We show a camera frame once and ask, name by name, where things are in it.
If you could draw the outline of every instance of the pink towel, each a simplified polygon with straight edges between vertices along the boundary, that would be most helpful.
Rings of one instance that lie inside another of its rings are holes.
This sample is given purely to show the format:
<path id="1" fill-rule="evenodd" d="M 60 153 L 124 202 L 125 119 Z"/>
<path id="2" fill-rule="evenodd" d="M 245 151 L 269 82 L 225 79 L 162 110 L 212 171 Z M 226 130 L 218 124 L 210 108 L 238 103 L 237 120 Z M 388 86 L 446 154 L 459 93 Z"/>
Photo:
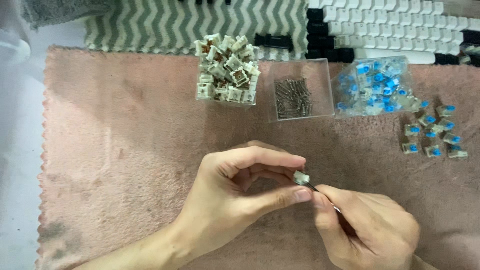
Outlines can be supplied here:
<path id="1" fill-rule="evenodd" d="M 306 157 L 313 184 L 382 193 L 422 226 L 417 254 L 440 269 L 480 258 L 480 69 L 412 65 L 415 94 L 457 106 L 468 160 L 401 151 L 411 113 L 268 123 L 262 62 L 257 105 L 196 101 L 197 59 L 50 48 L 45 69 L 40 270 L 72 269 L 140 239 L 179 213 L 203 155 L 259 139 Z M 330 74 L 340 70 L 330 64 Z M 254 183 L 252 192 L 274 187 Z M 182 269 L 330 270 L 309 203 L 261 217 Z"/>

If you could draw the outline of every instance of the zigzag pattern cloth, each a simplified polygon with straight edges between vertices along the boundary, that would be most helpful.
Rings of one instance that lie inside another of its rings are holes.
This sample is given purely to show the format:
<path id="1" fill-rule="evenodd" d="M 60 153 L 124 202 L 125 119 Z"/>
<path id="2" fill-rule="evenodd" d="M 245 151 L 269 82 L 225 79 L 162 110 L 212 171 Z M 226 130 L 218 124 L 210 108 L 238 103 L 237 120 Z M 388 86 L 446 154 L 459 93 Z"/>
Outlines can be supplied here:
<path id="1" fill-rule="evenodd" d="M 85 46 L 104 51 L 194 54 L 193 42 L 209 34 L 290 35 L 293 51 L 261 46 L 259 58 L 304 59 L 307 52 L 306 0 L 117 0 L 102 16 L 87 19 Z"/>

